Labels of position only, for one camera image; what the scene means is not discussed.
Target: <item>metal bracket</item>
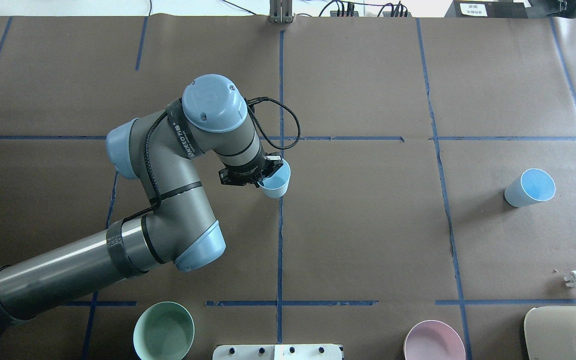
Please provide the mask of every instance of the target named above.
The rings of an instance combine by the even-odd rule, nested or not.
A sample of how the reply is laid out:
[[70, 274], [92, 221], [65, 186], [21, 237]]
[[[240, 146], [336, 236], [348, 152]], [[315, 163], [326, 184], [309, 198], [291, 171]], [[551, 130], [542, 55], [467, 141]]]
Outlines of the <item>metal bracket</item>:
[[293, 22], [293, 0], [270, 0], [270, 23]]

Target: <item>white label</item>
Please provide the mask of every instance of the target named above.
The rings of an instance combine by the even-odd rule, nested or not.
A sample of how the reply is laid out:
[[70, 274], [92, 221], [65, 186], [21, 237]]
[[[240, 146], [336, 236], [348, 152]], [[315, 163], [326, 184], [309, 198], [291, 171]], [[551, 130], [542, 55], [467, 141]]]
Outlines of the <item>white label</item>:
[[459, 4], [461, 13], [466, 16], [488, 16], [486, 13], [486, 5], [484, 4]]

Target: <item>black box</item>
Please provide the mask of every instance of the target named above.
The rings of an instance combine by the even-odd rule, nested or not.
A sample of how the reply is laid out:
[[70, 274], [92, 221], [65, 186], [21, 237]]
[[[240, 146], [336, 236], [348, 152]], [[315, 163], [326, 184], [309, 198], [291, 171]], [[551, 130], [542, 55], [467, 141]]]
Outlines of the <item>black box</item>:
[[527, 19], [523, 2], [486, 2], [453, 0], [444, 18]]

